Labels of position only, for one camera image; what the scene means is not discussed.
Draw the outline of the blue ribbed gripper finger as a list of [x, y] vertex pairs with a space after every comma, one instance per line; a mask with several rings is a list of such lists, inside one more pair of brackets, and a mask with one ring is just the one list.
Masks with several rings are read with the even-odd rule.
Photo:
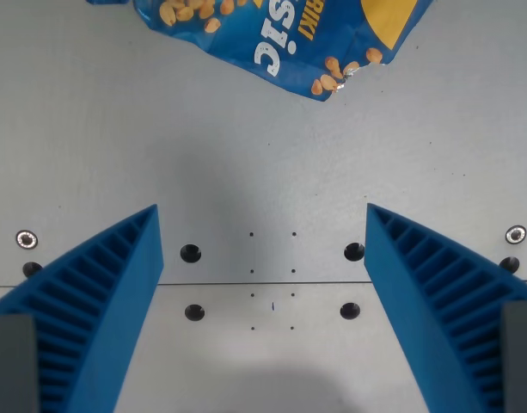
[[152, 205], [0, 298], [0, 315], [34, 320], [40, 411], [114, 410], [162, 270]]
[[367, 207], [365, 268], [431, 412], [527, 412], [527, 283]]

